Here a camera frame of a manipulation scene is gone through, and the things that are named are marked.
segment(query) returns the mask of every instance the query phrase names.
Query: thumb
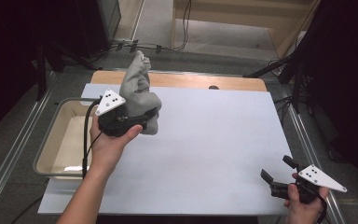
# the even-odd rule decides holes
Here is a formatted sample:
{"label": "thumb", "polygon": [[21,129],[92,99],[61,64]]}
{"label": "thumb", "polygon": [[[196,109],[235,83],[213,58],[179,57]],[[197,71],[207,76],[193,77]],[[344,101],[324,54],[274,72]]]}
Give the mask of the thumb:
{"label": "thumb", "polygon": [[300,195],[298,194],[297,186],[294,184],[290,184],[287,188],[288,188],[288,195],[290,198],[290,204],[300,203]]}
{"label": "thumb", "polygon": [[120,144],[124,147],[142,131],[142,125],[134,125],[123,136],[119,137]]}

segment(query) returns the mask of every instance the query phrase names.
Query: black stand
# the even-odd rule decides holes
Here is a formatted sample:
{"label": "black stand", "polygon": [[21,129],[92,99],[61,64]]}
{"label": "black stand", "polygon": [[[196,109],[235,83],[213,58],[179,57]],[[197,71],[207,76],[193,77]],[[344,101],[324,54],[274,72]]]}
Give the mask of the black stand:
{"label": "black stand", "polygon": [[39,101],[47,90],[45,59],[48,60],[48,63],[54,72],[62,72],[65,64],[60,57],[60,53],[69,56],[89,70],[98,70],[91,63],[74,54],[71,50],[60,45],[59,43],[42,40],[39,47],[37,48],[37,79],[39,90],[37,93],[36,101]]}

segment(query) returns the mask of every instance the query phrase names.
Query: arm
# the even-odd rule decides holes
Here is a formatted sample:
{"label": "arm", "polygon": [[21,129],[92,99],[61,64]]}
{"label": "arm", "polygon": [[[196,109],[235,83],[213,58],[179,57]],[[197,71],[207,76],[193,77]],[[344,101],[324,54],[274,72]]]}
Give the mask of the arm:
{"label": "arm", "polygon": [[[328,188],[319,188],[319,194],[322,198],[326,198],[328,195]],[[286,218],[287,224],[313,224],[316,218],[320,214],[323,206],[319,199],[315,199],[312,203],[303,204],[300,202],[300,196],[298,194],[297,186],[290,184],[288,186],[289,200],[285,200],[284,206],[289,208],[289,214]]]}
{"label": "arm", "polygon": [[[101,134],[92,147],[92,162],[87,175],[57,223],[95,223],[106,182],[115,170],[124,146],[141,130],[141,125],[135,125],[119,138]],[[92,119],[89,133],[92,140],[100,133],[96,116]]]}

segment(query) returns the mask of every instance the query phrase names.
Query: metal frame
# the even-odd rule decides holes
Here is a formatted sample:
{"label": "metal frame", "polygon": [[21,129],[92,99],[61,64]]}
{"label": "metal frame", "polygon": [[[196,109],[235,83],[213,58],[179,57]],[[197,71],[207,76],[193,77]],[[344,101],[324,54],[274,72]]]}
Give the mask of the metal frame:
{"label": "metal frame", "polygon": [[7,153],[5,160],[2,162],[0,167],[0,195],[10,177],[11,172],[13,171],[17,161],[20,158],[22,150],[27,144],[28,138],[34,130],[34,126],[39,120],[40,115],[43,112],[43,109],[46,106],[49,96],[51,95],[52,86],[55,84],[57,78],[54,72],[50,73],[49,85],[45,95],[34,103],[33,109],[28,116],[28,119],[25,121],[25,124],[22,126],[19,135],[17,136],[13,146],[10,151]]}
{"label": "metal frame", "polygon": [[[282,96],[287,97],[290,96],[290,90],[287,85],[282,85]],[[310,140],[310,137],[307,133],[307,129],[301,119],[301,116],[297,114],[297,112],[293,109],[292,106],[289,108],[290,117],[292,119],[293,124],[295,125],[296,132],[298,134],[299,140],[301,142],[301,145],[304,149],[305,155],[307,157],[307,160],[311,164],[315,164],[319,169],[323,169],[321,163],[318,160],[318,156],[316,155],[315,149],[312,145],[312,142]],[[334,192],[330,190],[329,195],[326,199],[328,208],[327,214],[332,219],[332,223],[339,223],[339,224],[345,224],[344,216],[342,215],[338,202],[336,200],[336,197],[334,195]]]}

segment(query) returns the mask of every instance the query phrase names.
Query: wooden board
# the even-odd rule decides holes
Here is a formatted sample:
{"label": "wooden board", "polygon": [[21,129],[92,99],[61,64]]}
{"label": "wooden board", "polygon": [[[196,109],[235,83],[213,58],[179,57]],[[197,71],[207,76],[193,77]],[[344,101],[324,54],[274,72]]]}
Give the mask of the wooden board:
{"label": "wooden board", "polygon": [[[121,84],[125,71],[97,71],[90,83]],[[264,81],[260,78],[215,77],[196,74],[149,73],[153,87],[182,87],[209,89],[217,86],[220,90],[233,91],[267,91]]]}

